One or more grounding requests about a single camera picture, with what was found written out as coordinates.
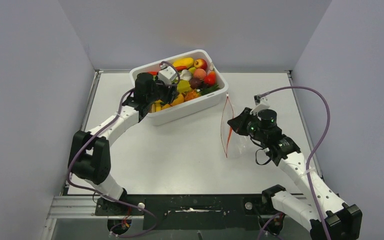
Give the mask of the clear zip top bag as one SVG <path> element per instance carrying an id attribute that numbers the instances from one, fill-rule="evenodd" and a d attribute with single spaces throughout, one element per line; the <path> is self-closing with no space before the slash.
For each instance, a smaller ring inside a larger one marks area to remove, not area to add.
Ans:
<path id="1" fill-rule="evenodd" d="M 228 121 L 237 117 L 244 110 L 243 105 L 237 105 L 229 93 L 225 95 L 220 122 L 220 139 L 224 157 L 228 160 L 255 158 L 257 148 L 252 144 L 248 136 L 238 135 Z"/>

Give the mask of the yellow green starfruit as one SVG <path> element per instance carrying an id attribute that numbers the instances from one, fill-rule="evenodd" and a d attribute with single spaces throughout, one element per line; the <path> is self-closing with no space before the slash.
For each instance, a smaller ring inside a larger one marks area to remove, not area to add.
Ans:
<path id="1" fill-rule="evenodd" d="M 192 88 L 191 88 L 190 82 L 188 80 L 180 80 L 180 82 L 177 85 L 177 91 L 180 94 L 187 93 L 191 90 L 192 90 Z"/>

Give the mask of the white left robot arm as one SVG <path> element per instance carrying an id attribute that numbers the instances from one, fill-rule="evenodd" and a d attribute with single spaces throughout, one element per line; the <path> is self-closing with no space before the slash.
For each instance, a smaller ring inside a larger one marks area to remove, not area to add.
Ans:
<path id="1" fill-rule="evenodd" d="M 77 131 L 72 140 L 67 174 L 90 184 L 93 191 L 108 201 L 124 205 L 127 191 L 111 176 L 111 145 L 130 127 L 145 118 L 154 102 L 171 103 L 177 96 L 180 74 L 139 73 L 134 88 L 120 99 L 117 112 L 89 131 Z"/>

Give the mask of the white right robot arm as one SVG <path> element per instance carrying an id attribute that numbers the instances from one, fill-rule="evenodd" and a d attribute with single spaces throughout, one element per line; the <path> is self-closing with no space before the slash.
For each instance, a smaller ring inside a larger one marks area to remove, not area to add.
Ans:
<path id="1" fill-rule="evenodd" d="M 282 212 L 308 230 L 313 240 L 357 240 L 363 213 L 336 195 L 314 171 L 307 167 L 298 145 L 277 125 L 277 113 L 263 109 L 254 114 L 246 107 L 227 121 L 233 132 L 249 137 L 278 168 L 286 173 L 308 200 L 297 199 L 281 185 L 262 192 L 261 207 L 269 214 Z"/>

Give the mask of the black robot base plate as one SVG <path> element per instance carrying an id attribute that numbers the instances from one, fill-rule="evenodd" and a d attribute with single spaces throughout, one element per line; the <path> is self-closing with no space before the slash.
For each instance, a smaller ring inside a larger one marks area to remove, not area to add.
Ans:
<path id="1" fill-rule="evenodd" d="M 143 230 L 259 230 L 277 213 L 261 194 L 128 194 L 128 205 L 97 199 L 95 215 L 109 228 L 126 231 L 122 222 L 141 220 Z"/>

